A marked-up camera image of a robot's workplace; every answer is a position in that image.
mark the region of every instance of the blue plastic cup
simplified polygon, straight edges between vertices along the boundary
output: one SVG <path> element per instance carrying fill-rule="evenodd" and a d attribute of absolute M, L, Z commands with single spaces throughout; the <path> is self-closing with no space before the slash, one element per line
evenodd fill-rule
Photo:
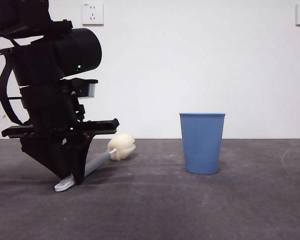
<path fill-rule="evenodd" d="M 218 171 L 225 113 L 180 113 L 185 168 L 193 174 Z"/>

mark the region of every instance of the cup rim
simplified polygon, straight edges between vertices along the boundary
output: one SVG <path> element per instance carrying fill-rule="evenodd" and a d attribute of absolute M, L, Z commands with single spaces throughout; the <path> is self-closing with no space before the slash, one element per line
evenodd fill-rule
<path fill-rule="evenodd" d="M 224 112 L 180 112 L 180 115 L 226 115 Z"/>

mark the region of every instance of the gray carpet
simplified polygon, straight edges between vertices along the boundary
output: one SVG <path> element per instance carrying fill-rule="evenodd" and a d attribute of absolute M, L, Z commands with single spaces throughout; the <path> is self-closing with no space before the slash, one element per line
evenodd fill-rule
<path fill-rule="evenodd" d="M 55 192 L 18 140 L 0 140 L 0 240 L 300 240 L 300 139 L 224 140 L 215 175 L 185 171 L 180 139 L 136 146 Z"/>

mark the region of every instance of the cable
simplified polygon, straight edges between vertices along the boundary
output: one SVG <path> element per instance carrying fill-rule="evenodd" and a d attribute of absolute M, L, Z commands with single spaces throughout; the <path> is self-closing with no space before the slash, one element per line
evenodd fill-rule
<path fill-rule="evenodd" d="M 12 96 L 12 97 L 8 97 L 9 100 L 16 100 L 16 99 L 22 99 L 21 96 Z"/>

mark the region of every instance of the sponge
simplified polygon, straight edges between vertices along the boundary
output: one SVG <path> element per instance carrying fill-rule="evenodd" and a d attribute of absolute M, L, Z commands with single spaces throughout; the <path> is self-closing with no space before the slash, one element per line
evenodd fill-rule
<path fill-rule="evenodd" d="M 135 138 L 129 133 L 122 133 L 112 138 L 107 146 L 108 152 L 116 149 L 116 151 L 111 154 L 111 160 L 120 161 L 125 159 L 136 148 L 134 142 Z"/>

